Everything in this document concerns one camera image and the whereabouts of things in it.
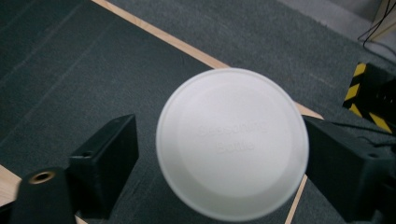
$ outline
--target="black cable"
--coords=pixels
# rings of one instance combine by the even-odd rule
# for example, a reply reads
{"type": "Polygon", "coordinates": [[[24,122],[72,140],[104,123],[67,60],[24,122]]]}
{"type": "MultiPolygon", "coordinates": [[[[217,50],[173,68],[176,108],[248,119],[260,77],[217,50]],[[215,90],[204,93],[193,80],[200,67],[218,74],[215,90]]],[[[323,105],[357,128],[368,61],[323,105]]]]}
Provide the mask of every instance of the black cable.
{"type": "Polygon", "coordinates": [[[372,132],[372,133],[381,133],[381,134],[384,134],[384,135],[389,135],[389,136],[392,136],[392,137],[396,137],[392,133],[386,133],[386,132],[382,132],[382,131],[379,131],[379,130],[376,130],[376,129],[361,127],[361,126],[357,126],[357,125],[353,125],[353,124],[345,124],[345,123],[338,123],[338,122],[332,122],[332,124],[337,125],[337,126],[341,126],[341,127],[360,129],[360,130],[369,131],[369,132],[372,132]]]}
{"type": "Polygon", "coordinates": [[[382,22],[385,20],[385,18],[389,15],[389,13],[393,10],[393,8],[395,7],[396,3],[393,4],[393,6],[391,7],[391,9],[389,9],[389,5],[390,5],[390,0],[388,0],[387,2],[387,7],[385,8],[385,13],[384,16],[382,16],[382,19],[374,26],[372,26],[366,33],[364,33],[363,35],[369,33],[369,35],[367,35],[366,39],[363,42],[363,46],[365,47],[366,42],[370,39],[370,37],[375,33],[375,31],[381,26],[382,22]]]}
{"type": "Polygon", "coordinates": [[[387,7],[385,9],[385,13],[384,16],[382,17],[382,19],[377,22],[375,25],[373,25],[368,31],[364,32],[361,36],[358,37],[358,41],[363,42],[363,48],[366,48],[366,43],[371,43],[371,44],[376,44],[379,45],[385,49],[387,49],[388,51],[390,51],[395,57],[396,57],[396,51],[393,50],[392,48],[390,48],[389,46],[386,46],[384,44],[378,43],[378,42],[374,42],[372,40],[369,40],[371,36],[373,36],[373,34],[375,33],[375,31],[381,26],[382,22],[384,21],[384,19],[390,14],[390,12],[396,7],[396,2],[389,8],[390,5],[390,0],[388,0],[387,2],[387,7]],[[367,35],[367,37],[364,39],[364,41],[361,39],[364,35],[367,35]]]}

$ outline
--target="white plastic lid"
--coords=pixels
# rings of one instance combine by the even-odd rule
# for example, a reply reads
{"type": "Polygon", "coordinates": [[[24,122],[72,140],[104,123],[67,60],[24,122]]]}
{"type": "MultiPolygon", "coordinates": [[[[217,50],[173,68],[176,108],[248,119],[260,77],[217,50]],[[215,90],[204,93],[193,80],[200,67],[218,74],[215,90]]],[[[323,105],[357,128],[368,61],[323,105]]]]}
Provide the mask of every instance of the white plastic lid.
{"type": "Polygon", "coordinates": [[[157,154],[173,192],[225,221],[267,215],[293,195],[308,162],[294,102],[273,81],[237,68],[181,85],[157,127],[157,154]]]}

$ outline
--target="dark gray carpet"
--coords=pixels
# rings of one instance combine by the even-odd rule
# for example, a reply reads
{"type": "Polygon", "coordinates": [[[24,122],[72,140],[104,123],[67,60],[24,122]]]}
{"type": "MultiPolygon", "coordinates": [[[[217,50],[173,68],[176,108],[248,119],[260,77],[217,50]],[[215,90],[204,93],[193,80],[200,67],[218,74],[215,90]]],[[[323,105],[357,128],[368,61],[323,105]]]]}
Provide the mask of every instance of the dark gray carpet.
{"type": "MultiPolygon", "coordinates": [[[[375,128],[341,107],[349,81],[357,62],[396,72],[393,64],[277,1],[112,2],[230,66],[267,75],[328,120],[375,128]]],[[[103,222],[217,222],[169,189],[154,143],[166,99],[209,68],[91,2],[1,4],[0,164],[17,175],[66,167],[67,156],[104,123],[136,113],[141,159],[113,216],[103,222]]],[[[255,222],[283,223],[289,208],[290,202],[255,222]]],[[[293,223],[344,221],[308,182],[293,223]]]]}

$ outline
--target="screw hole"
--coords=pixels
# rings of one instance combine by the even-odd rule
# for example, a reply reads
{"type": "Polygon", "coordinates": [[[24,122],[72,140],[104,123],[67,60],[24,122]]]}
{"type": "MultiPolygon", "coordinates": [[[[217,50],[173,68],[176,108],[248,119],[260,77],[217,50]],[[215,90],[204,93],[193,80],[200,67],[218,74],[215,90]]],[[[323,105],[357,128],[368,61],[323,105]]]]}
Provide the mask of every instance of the screw hole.
{"type": "Polygon", "coordinates": [[[82,153],[82,157],[84,157],[84,158],[89,158],[91,155],[92,155],[91,151],[86,151],[86,152],[82,153]]]}
{"type": "Polygon", "coordinates": [[[375,153],[369,153],[369,157],[371,158],[378,158],[378,155],[375,153]]]}
{"type": "Polygon", "coordinates": [[[51,171],[45,171],[40,174],[34,175],[30,178],[29,183],[31,184],[41,184],[51,180],[55,176],[55,173],[51,171]]]}

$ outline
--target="yellow and black hazard stripe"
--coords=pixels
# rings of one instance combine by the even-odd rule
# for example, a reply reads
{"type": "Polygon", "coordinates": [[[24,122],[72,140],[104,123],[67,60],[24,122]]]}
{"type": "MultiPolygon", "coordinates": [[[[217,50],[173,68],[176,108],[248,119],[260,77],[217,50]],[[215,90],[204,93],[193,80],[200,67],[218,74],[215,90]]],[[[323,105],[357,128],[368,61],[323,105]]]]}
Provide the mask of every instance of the yellow and black hazard stripe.
{"type": "Polygon", "coordinates": [[[366,71],[366,68],[367,64],[365,63],[359,63],[358,66],[356,66],[355,73],[353,74],[352,81],[350,82],[349,89],[343,103],[343,107],[348,108],[360,117],[361,115],[359,114],[359,110],[357,110],[354,102],[358,96],[359,89],[361,87],[361,80],[363,79],[363,74],[366,71]]]}
{"type": "Polygon", "coordinates": [[[361,108],[359,106],[359,104],[353,104],[352,107],[349,108],[349,110],[351,110],[353,113],[355,113],[359,117],[370,120],[376,126],[384,129],[385,131],[387,131],[389,133],[393,133],[393,134],[396,133],[396,127],[393,124],[387,122],[385,119],[378,116],[377,114],[367,111],[364,108],[361,108]]]}
{"type": "Polygon", "coordinates": [[[396,125],[387,122],[384,118],[381,118],[381,116],[378,116],[376,113],[368,111],[359,103],[358,97],[359,91],[361,89],[361,81],[368,70],[367,67],[368,66],[366,63],[359,63],[356,67],[343,103],[343,107],[349,109],[361,118],[370,120],[376,126],[386,130],[387,132],[396,134],[396,125]]]}

